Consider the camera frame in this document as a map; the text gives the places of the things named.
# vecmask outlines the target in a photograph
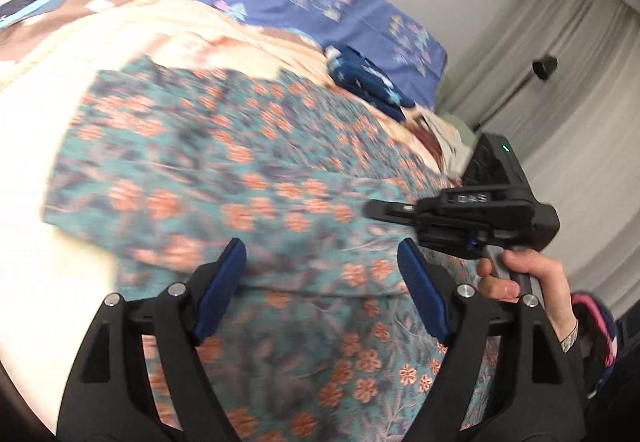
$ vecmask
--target finger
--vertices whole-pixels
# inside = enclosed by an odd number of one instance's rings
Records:
[[[478,290],[489,299],[517,299],[520,295],[520,286],[515,281],[494,276],[482,278]]]
[[[480,278],[486,278],[487,276],[491,275],[491,272],[491,262],[486,258],[481,259],[480,263],[478,263],[478,266],[476,266],[476,273],[478,273],[478,276],[480,276]]]
[[[565,279],[562,264],[558,260],[548,258],[533,249],[505,251],[502,261],[512,271],[535,276],[540,283],[546,285],[553,285]]]

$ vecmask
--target white curtain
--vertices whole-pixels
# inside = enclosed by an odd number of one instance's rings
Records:
[[[558,58],[483,128],[502,133],[561,229],[545,251],[619,316],[640,299],[640,15],[621,0],[522,0],[454,66],[440,109],[486,119],[530,61]]]

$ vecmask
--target floral blanket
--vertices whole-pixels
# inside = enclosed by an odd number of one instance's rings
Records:
[[[245,440],[399,441],[442,362],[396,263],[412,231],[362,206],[448,182],[363,112],[289,72],[258,81],[143,57],[98,74],[60,149],[44,220],[116,254],[128,299],[186,279],[232,237],[247,245],[240,291],[199,348]],[[427,254],[472,279],[462,260]],[[162,419],[177,425],[153,339],[146,355]]]

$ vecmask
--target human hand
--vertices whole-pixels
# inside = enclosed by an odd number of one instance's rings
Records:
[[[560,341],[574,330],[577,319],[571,305],[569,282],[564,275],[562,263],[532,249],[526,251],[505,251],[502,261],[515,273],[525,273],[540,280],[545,299],[545,310],[551,326]],[[490,260],[482,259],[478,264],[481,280],[478,289],[484,297],[516,302],[520,286],[511,279],[495,278],[491,275]]]

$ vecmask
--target silver bolt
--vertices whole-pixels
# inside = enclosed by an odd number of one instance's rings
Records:
[[[117,294],[116,292],[112,292],[110,295],[104,298],[104,304],[107,305],[107,307],[113,307],[114,305],[117,305],[119,302],[120,302],[120,294]]]
[[[522,301],[527,307],[531,308],[537,307],[538,303],[540,303],[538,296],[535,296],[533,294],[525,294],[524,296],[522,296]]]
[[[458,286],[458,294],[462,297],[472,297],[476,293],[476,289],[474,289],[471,285],[467,285],[463,283]]]
[[[172,285],[169,285],[169,289],[167,289],[167,291],[172,296],[177,297],[177,296],[181,296],[187,291],[187,286],[179,281],[178,283],[173,283]]]

